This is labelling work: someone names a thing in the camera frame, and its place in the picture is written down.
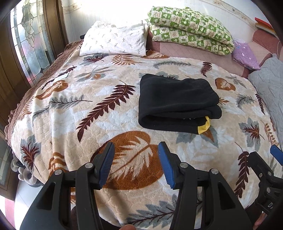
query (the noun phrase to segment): stained glass door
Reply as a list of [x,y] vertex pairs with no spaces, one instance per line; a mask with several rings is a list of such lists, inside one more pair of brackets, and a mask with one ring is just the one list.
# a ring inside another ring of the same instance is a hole
[[44,23],[42,0],[22,0],[11,10],[16,53],[30,85],[54,62]]

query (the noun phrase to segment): white pillow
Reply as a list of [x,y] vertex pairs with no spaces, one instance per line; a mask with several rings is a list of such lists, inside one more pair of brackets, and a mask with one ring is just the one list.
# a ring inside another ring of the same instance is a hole
[[148,25],[125,26],[96,21],[84,37],[80,56],[107,53],[145,56]]

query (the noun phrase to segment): screw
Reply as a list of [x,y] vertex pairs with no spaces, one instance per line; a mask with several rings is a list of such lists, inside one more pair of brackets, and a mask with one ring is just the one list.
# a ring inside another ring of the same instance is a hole
[[212,172],[213,174],[219,173],[218,169],[211,169],[211,172]]
[[61,169],[57,169],[56,171],[55,171],[55,175],[60,175],[62,173],[62,170]]
[[186,168],[186,167],[188,167],[188,164],[187,164],[186,162],[182,162],[182,163],[180,164],[180,167],[181,167],[181,168]]
[[91,168],[92,166],[93,166],[92,163],[86,163],[86,164],[85,164],[85,167],[86,167],[87,169]]

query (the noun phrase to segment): purple cloth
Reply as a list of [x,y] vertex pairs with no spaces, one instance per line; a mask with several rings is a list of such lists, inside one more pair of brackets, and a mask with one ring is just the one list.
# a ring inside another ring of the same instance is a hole
[[232,52],[234,61],[243,65],[250,70],[260,70],[260,66],[256,60],[254,53],[249,45],[245,42],[241,43],[234,40],[235,50]]

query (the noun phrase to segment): green checkered quilt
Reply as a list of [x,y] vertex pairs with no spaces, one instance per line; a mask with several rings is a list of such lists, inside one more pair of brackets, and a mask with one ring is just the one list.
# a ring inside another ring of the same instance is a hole
[[153,41],[175,42],[220,55],[235,49],[230,32],[219,20],[189,7],[152,7],[148,16]]

